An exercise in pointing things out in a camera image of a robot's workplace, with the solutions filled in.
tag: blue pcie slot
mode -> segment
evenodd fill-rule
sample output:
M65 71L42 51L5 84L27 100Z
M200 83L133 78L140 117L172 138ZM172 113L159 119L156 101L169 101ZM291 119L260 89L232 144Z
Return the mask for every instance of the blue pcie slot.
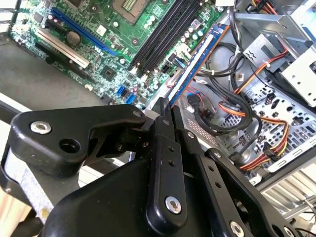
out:
M131 95L128 97L128 99L126 100L126 103L127 103L127 104L133 103L134 100L135 100L135 98L136 98L136 95L131 94Z
M121 85L117 91L117 95L122 95L124 90L125 90L125 86Z
M78 23L73 21L70 17L66 16L63 12L61 12L56 7L52 8L51 13L60 19L61 21L65 22L67 25L69 25L71 28L73 28L76 32L78 32L81 36L88 39L93 45L99 47L101 50L107 51L109 54L116 56L117 53L113 52L112 50L108 49L104 43L102 43L100 40L98 40L95 36L93 36L91 33L89 33L87 30L85 30L83 27L81 27Z
M216 23L206 34L204 40L201 42L168 95L171 107L175 105L177 100L183 94L228 28L229 26L227 25Z

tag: pci slot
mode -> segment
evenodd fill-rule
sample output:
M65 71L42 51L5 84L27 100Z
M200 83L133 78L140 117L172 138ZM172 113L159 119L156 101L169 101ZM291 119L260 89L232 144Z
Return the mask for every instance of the pci slot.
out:
M86 68L89 65L90 62L88 60L86 60L80 54L78 54L73 49L68 47L66 44L62 43L58 38L53 36L50 32L42 28L38 28L37 36L40 37L46 43L56 48L59 52L67 56L69 59L73 60L79 66Z
M59 20L66 23L66 25L70 26L72 29L74 29L76 32L78 32L81 36L88 39L93 45L97 46L101 50L107 51L109 54L116 56L117 53L113 52L112 50L108 49L104 43L102 43L100 40L98 40L95 36L93 36L91 33L89 33L87 30L85 30L82 26L80 26L78 23L76 23L74 20L72 20L69 16L65 15L63 12L61 12L57 8L53 8L51 13L57 17Z
M200 68L204 65L205 61L208 59L209 55L224 36L228 28L229 26L227 25L217 23L209 30L205 39L194 53L190 62L187 64L168 95L171 107L175 105Z

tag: gray surface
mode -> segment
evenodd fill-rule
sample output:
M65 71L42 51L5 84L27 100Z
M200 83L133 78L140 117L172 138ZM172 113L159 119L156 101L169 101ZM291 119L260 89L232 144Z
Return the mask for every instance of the gray surface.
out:
M0 93L31 110L103 105L91 91L13 42L0 40Z

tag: ram slot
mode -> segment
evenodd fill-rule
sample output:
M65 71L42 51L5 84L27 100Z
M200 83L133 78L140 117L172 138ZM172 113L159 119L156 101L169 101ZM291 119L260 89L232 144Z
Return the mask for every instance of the ram slot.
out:
M193 21L199 7L200 5L198 1L196 1L182 12L178 21L172 25L172 28L169 31L170 33L166 35L160 43L158 43L154 52L152 52L149 57L143 61L144 63L141 63L142 73L151 71L156 66L156 64L166 54L177 37L184 31L186 26L188 26L189 23Z
M69 59L73 60L79 66L86 68L89 65L89 61L82 57L80 54L75 52L72 48L62 43L58 38L53 36L50 32L38 28L37 36L40 37L43 41L50 44L54 48L56 48L59 52L67 56Z
M158 26L155 28L155 30L143 44L141 49L138 51L136 56L133 58L133 61L130 64L130 68L140 63L142 59L144 59L150 54L152 49L156 46L156 42L160 38L161 34L165 31L167 27L169 27L169 23L173 20L174 15L182 8L182 5L185 2L188 2L188 0L175 1L175 3L171 6L169 11L163 17L163 19L159 22Z

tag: black metal arm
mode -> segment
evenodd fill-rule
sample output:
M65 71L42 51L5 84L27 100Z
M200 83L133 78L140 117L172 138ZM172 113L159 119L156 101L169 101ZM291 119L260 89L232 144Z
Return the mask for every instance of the black metal arm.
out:
M178 107L160 98L153 111L115 105L15 117L2 171L15 184L8 193L26 195L45 223L42 237L298 237L221 151L204 155ZM135 160L74 184L83 165L125 151ZM20 166L24 178L14 173Z

